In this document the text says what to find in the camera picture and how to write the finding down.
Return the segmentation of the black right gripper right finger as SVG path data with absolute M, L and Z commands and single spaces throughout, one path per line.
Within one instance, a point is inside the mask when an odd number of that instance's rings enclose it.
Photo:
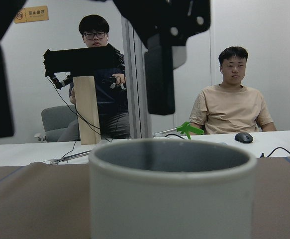
M 187 59 L 186 42 L 210 27 L 208 0 L 116 0 L 117 9 L 133 26 L 144 54 L 148 112 L 175 112 L 173 71 Z

